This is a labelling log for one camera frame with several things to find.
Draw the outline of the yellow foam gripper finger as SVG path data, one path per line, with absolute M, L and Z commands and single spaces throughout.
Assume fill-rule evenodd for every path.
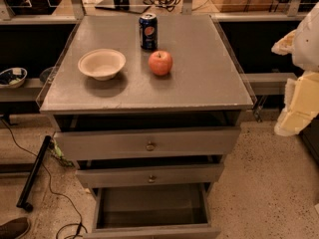
M 305 72 L 285 85 L 284 109 L 274 127 L 276 134 L 299 134 L 319 115 L 319 73 Z

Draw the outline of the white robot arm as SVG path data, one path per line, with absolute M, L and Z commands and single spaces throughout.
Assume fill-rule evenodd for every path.
M 292 63 L 304 71 L 297 80 L 287 80 L 284 109 L 274 128 L 281 136 L 299 134 L 319 115 L 319 3 L 271 52 L 290 54 Z

